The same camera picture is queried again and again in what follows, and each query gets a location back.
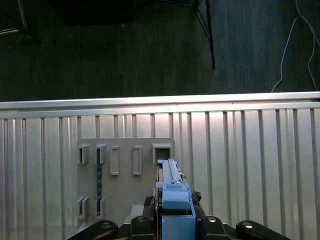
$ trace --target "black metal stand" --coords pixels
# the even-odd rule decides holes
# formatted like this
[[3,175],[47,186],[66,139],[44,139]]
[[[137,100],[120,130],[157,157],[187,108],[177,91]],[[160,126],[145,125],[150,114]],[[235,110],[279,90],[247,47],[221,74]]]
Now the black metal stand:
[[4,11],[2,8],[0,8],[0,17],[3,17],[4,19],[6,19],[9,23],[11,23],[18,31],[19,33],[22,33],[26,36],[28,36],[29,38],[32,38],[33,41],[37,44],[37,45],[42,45],[42,41],[37,38],[34,35],[31,35],[29,33],[29,31],[27,30],[27,28],[25,28],[21,23],[19,23],[18,21],[16,21],[13,17],[11,17],[6,11]]
[[[149,4],[154,3],[156,0],[150,0],[147,1],[139,6],[137,6],[135,9],[143,8]],[[184,8],[192,8],[195,10],[196,17],[201,25],[202,30],[204,31],[204,34],[206,38],[209,41],[210,44],[210,53],[211,53],[211,63],[212,63],[212,69],[216,69],[216,60],[215,60],[215,49],[214,49],[214,39],[213,39],[213,33],[212,33],[212,24],[211,24],[211,9],[210,9],[210,2],[209,0],[205,0],[205,8],[206,8],[206,21],[203,18],[203,15],[201,14],[199,10],[200,2],[199,0],[194,0],[193,4],[190,4],[189,2],[185,2],[183,0],[159,0],[162,3],[178,6],[178,7],[184,7]]]

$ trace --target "rectangular slot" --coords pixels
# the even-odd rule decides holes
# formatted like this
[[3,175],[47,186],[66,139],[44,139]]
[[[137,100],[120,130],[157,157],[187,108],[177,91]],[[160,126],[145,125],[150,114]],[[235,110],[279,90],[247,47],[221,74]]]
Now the rectangular slot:
[[102,220],[106,215],[106,198],[103,197],[101,199],[94,201],[95,205],[95,219]]
[[89,198],[81,197],[78,201],[79,214],[78,219],[84,220],[88,216],[89,211]]
[[164,181],[164,170],[161,163],[158,164],[157,169],[158,171],[156,181],[162,183]]
[[132,149],[133,175],[142,174],[142,146],[133,146]]
[[86,164],[89,161],[89,144],[81,144],[79,149],[79,164]]
[[96,148],[96,201],[95,201],[95,216],[99,218],[101,216],[101,200],[102,200],[102,164],[104,154],[102,151],[103,147],[97,146]]
[[110,151],[110,175],[119,175],[120,170],[120,146],[112,146]]
[[103,164],[107,158],[108,147],[106,144],[98,144],[95,146],[96,149],[96,159],[95,163]]
[[172,158],[171,144],[152,144],[152,162],[156,164],[159,159],[167,160]]
[[79,151],[80,151],[80,159],[79,159],[79,162],[80,162],[80,164],[82,164],[82,158],[83,158],[82,148],[80,148]]

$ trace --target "screw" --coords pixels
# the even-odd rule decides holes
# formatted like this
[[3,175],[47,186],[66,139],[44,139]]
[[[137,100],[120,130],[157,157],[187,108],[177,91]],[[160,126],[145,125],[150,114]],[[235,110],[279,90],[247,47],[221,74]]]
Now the screw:
[[247,228],[247,229],[252,229],[254,226],[251,224],[251,223],[249,223],[249,222],[244,222],[243,224],[242,224],[245,228]]
[[108,228],[111,228],[111,223],[110,222],[104,222],[102,225],[101,225],[101,227],[103,228],[103,229],[108,229]]
[[208,220],[209,220],[210,223],[215,223],[215,222],[217,221],[217,220],[216,220],[214,217],[212,217],[212,216],[208,217]]
[[137,217],[136,217],[136,220],[137,220],[137,222],[139,222],[139,223],[143,223],[143,222],[146,220],[146,218],[145,218],[144,216],[137,216]]

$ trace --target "corrugated metal panel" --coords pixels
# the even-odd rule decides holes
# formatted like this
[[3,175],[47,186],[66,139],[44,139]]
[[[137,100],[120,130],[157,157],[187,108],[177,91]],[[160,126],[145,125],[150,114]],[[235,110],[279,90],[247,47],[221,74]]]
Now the corrugated metal panel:
[[208,215],[320,238],[319,92],[170,98],[0,103],[0,240],[70,237],[78,139],[135,137],[175,139]]

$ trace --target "metal bar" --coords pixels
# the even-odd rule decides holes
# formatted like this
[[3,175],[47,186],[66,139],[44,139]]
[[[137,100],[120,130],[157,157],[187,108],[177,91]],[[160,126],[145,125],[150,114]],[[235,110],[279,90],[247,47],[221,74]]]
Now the metal bar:
[[[318,108],[319,102],[290,102],[290,103],[261,103],[261,104],[163,104],[151,106],[131,106],[117,108],[87,108],[87,109],[56,109],[56,110],[30,110],[30,111],[0,111],[0,119],[20,118],[51,118],[51,117],[80,117],[98,115],[140,115],[145,113],[189,113],[189,112],[215,112],[215,111],[246,111],[246,110],[280,110],[280,109],[303,109]],[[141,129],[142,133],[149,133],[150,130]]]
[[209,184],[209,173],[211,168],[208,164],[210,156],[208,156],[208,146],[207,141],[198,141],[197,139],[206,139],[207,135],[210,134],[209,129],[206,125],[206,114],[204,112],[192,112],[191,113],[191,146],[192,146],[192,160],[195,162],[193,165],[193,187],[195,190],[201,192],[202,201],[201,205],[206,213],[210,213],[211,206],[209,205],[210,196],[210,185]]
[[14,33],[18,33],[18,32],[19,32],[18,29],[10,28],[10,29],[4,30],[4,31],[0,31],[0,36],[14,34]]
[[249,94],[221,94],[221,95],[185,95],[185,96],[152,96],[152,97],[124,97],[97,98],[75,100],[45,100],[45,101],[13,101],[0,102],[0,111],[5,110],[37,110],[37,109],[67,109],[67,108],[107,108],[126,107],[132,105],[163,105],[163,104],[203,104],[229,103],[241,104],[250,102],[314,102],[320,100],[320,91],[312,92],[282,92],[282,93],[249,93]]
[[25,9],[24,9],[24,4],[22,0],[18,0],[18,5],[19,5],[19,10],[20,10],[20,15],[21,15],[21,20],[22,20],[22,25],[27,28],[27,21],[26,21],[26,16],[25,16]]
[[263,152],[264,159],[264,180],[265,180],[265,206],[268,209],[266,213],[266,226],[274,231],[281,233],[281,201],[275,202],[275,199],[280,199],[280,178],[281,176],[274,173],[279,173],[279,161],[281,152],[278,149],[278,132],[277,132],[277,112],[275,110],[264,110],[261,113],[261,125],[263,134]]
[[2,15],[4,17],[4,19],[6,19],[8,22],[10,22],[19,32],[22,32],[23,34],[28,34],[27,30],[25,29],[23,22],[22,21],[22,25],[17,22],[14,18],[12,18],[6,11],[4,11],[2,8],[0,8],[0,15]]
[[223,112],[209,113],[209,135],[210,135],[210,159],[211,159],[211,198],[215,198],[215,194],[219,195],[219,200],[212,203],[213,212],[207,214],[215,214],[222,220],[228,220],[228,157],[226,155],[227,145],[224,139],[225,124]]
[[264,223],[263,166],[258,111],[244,112],[249,219]]

